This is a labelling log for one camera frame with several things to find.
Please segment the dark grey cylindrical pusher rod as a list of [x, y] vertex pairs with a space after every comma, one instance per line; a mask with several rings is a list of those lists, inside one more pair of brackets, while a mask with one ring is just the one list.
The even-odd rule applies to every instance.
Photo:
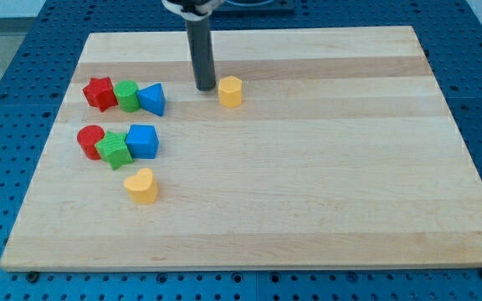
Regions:
[[214, 89], [216, 74], [209, 18], [186, 21], [186, 30], [196, 88], [200, 91]]

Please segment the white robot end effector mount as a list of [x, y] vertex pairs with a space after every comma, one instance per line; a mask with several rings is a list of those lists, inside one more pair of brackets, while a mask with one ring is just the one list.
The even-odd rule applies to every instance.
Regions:
[[163, 7], [186, 21], [198, 22], [211, 16], [224, 0], [162, 0]]

